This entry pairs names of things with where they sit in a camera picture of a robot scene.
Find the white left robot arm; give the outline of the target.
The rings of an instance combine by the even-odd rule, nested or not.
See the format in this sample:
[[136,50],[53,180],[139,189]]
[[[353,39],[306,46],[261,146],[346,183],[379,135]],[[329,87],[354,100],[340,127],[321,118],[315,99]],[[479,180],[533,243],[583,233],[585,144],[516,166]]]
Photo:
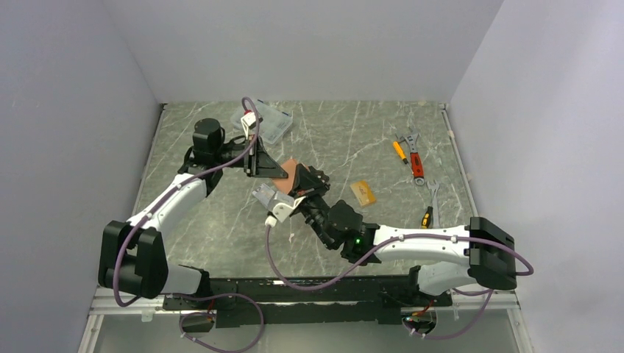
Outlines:
[[187,212],[214,191],[224,168],[240,168],[254,178],[288,178],[256,134],[259,118],[247,110],[241,122],[244,135],[225,141],[224,129],[217,120],[198,121],[193,145],[171,184],[139,213],[105,226],[99,259],[100,286],[145,299],[181,293],[194,309],[210,302],[213,292],[209,273],[169,264],[164,240]]

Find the brown leather card holder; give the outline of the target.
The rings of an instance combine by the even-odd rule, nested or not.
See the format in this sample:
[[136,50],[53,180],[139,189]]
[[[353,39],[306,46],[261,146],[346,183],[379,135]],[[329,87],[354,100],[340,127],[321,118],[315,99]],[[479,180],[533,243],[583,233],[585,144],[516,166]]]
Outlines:
[[288,176],[286,178],[273,178],[272,183],[281,193],[289,194],[291,192],[298,164],[299,162],[296,159],[291,158],[280,165]]

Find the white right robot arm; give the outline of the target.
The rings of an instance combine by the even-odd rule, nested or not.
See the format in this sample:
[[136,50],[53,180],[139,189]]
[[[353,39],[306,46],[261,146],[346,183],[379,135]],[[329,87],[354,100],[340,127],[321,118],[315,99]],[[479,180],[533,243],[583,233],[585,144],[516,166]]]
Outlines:
[[343,200],[328,206],[323,196],[329,178],[297,163],[290,195],[296,211],[328,249],[353,265],[395,260],[424,260],[405,286],[409,302],[423,305],[433,296],[465,285],[489,290],[517,288],[514,238],[490,220],[472,217],[467,225],[444,229],[401,229],[368,223]]

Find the white silver card stack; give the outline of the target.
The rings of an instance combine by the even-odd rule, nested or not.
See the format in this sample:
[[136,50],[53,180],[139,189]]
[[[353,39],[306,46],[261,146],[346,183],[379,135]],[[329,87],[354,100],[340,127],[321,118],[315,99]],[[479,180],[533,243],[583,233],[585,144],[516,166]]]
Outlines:
[[268,211],[273,211],[276,205],[276,196],[278,191],[266,183],[260,184],[252,191],[252,195],[263,205]]

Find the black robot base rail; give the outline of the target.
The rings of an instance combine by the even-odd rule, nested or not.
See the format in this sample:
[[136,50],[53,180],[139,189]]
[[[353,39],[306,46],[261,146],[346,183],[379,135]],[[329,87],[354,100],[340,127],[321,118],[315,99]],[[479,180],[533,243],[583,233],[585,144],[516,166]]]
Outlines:
[[373,321],[400,324],[410,310],[450,307],[449,292],[439,296],[420,293],[409,275],[346,277],[329,288],[295,290],[275,278],[216,278],[211,294],[199,301],[179,296],[166,298],[165,311],[211,309],[216,327],[235,328],[257,324],[316,324]]

